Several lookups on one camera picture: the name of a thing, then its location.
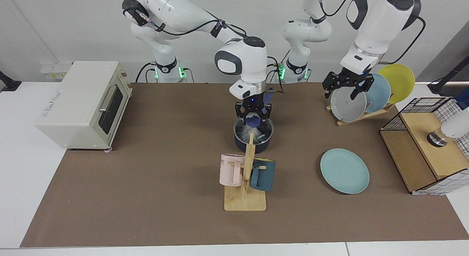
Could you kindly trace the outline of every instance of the table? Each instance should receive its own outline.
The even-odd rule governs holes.
[[[37,206],[52,179],[62,156],[65,152],[33,126],[37,112],[45,106],[47,100],[57,89],[58,83],[24,83],[17,92],[0,94],[0,171],[2,176],[0,185],[0,248],[17,248],[24,236],[28,225],[34,216]],[[429,96],[429,91],[423,85],[417,85],[412,97]],[[14,161],[7,159],[14,156]],[[448,195],[452,205],[458,213],[462,223],[469,227],[468,189],[461,189]],[[229,251],[236,247],[236,251],[252,249],[251,245],[223,245],[223,246],[179,246],[179,247],[139,247],[139,248],[67,248],[67,249],[9,249],[0,251],[0,255],[52,255],[53,253],[80,253],[101,255],[109,253],[125,253],[132,250],[135,254],[145,255],[162,253],[179,253],[191,255],[210,254]],[[409,255],[428,255],[428,248],[444,249],[446,255],[462,255],[469,249],[468,241],[429,241],[429,242],[358,242],[358,243],[315,243],[315,244],[282,244],[282,245],[254,245],[258,249],[268,248],[272,255],[326,254],[327,255],[360,255],[364,251],[376,254],[378,251],[398,249],[401,255],[408,251]]]

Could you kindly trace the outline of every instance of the wall socket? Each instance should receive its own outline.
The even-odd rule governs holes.
[[[41,74],[46,81],[60,82],[72,67],[72,63],[45,63],[41,66]]]

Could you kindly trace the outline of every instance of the oven window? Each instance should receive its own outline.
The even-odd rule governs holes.
[[[112,98],[111,105],[109,106],[109,110],[107,112],[103,112],[99,118],[99,126],[106,134],[109,134],[109,131],[111,130],[112,123],[114,123],[114,119],[116,118],[122,99],[124,99],[124,96],[122,95],[119,87],[117,87],[116,93]]]

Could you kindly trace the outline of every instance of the oven door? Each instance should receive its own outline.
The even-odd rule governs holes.
[[[107,146],[111,146],[115,131],[121,120],[129,96],[119,78],[114,75],[99,107],[95,129]]]

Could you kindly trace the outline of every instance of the mug rack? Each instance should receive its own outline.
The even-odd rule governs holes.
[[[249,186],[256,152],[256,146],[253,142],[254,134],[251,134],[249,144],[246,144],[244,165],[241,165],[241,168],[243,168],[243,184],[241,186],[225,186],[225,211],[265,211],[267,209],[265,191],[252,189]]]

